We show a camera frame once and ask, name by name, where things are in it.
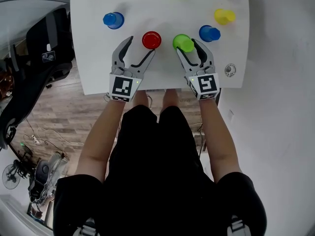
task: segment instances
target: power strip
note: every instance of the power strip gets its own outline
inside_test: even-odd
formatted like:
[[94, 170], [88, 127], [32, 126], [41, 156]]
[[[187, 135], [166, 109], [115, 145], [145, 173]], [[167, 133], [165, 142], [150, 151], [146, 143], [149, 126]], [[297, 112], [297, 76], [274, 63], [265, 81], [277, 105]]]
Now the power strip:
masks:
[[31, 138], [33, 139], [34, 143], [36, 143], [37, 145], [40, 145], [39, 140], [36, 138], [35, 135], [32, 135]]

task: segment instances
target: black chair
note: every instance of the black chair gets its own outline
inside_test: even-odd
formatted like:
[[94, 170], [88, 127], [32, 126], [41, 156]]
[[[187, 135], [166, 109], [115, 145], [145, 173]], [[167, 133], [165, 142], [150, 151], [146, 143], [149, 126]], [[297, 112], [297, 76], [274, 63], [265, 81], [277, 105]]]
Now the black chair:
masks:
[[49, 13], [26, 35], [27, 56], [16, 54], [5, 62], [12, 68], [12, 99], [0, 116], [0, 147], [7, 149], [16, 127], [32, 111], [46, 85], [64, 79], [74, 59], [70, 20], [64, 8]]

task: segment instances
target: wooden floor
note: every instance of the wooden floor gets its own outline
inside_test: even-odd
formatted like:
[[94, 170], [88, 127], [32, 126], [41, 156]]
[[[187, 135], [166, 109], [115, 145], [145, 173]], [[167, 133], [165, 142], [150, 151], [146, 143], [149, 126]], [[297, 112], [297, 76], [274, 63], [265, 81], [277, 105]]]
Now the wooden floor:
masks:
[[[52, 142], [67, 154], [70, 159], [68, 175], [74, 174], [82, 145], [68, 144], [56, 133], [38, 128], [53, 129], [64, 139], [72, 143], [84, 143], [92, 125], [106, 106], [104, 94], [83, 94], [80, 76], [75, 62], [73, 65], [74, 67], [67, 78], [53, 83], [50, 89], [45, 88], [27, 118], [37, 138], [41, 137], [43, 140]], [[149, 91], [148, 95], [153, 99], [151, 109], [158, 116], [161, 111], [164, 90]], [[194, 124], [200, 123], [201, 120], [199, 104], [189, 89], [181, 90], [179, 96], [181, 99], [180, 108], [188, 123], [192, 124], [192, 131], [196, 132], [200, 124]], [[127, 103], [125, 112], [130, 108], [131, 104]], [[25, 120], [18, 126], [11, 145], [18, 151], [21, 150], [20, 142], [25, 143], [33, 149], [33, 160], [35, 163], [39, 158], [49, 159], [51, 154], [57, 151], [57, 149], [52, 144], [46, 145], [43, 142], [40, 145], [34, 144], [33, 141], [27, 137], [33, 135], [33, 131]], [[196, 144], [197, 148], [199, 148], [199, 136], [196, 138]]]

